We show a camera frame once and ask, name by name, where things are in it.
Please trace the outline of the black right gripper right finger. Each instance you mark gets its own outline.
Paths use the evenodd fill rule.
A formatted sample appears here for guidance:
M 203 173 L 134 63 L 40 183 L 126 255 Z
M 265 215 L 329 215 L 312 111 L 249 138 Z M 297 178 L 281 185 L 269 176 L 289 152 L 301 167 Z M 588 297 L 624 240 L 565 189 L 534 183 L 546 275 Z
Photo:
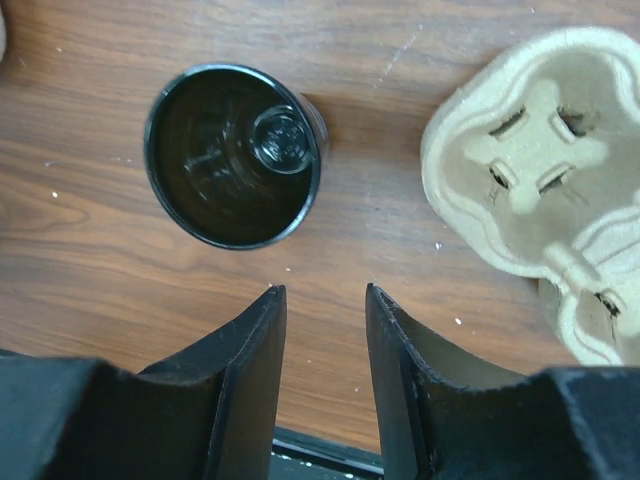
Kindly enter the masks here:
M 483 360 L 369 285 L 367 345 L 388 479 L 635 479 L 639 371 Z

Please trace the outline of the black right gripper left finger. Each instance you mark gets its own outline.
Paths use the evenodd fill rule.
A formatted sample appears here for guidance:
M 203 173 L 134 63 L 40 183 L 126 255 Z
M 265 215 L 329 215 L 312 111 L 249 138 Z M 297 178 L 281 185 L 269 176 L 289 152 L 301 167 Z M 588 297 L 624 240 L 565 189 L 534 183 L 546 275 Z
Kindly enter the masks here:
M 287 299 L 132 373 L 103 359 L 1 354 L 5 479 L 264 479 Z

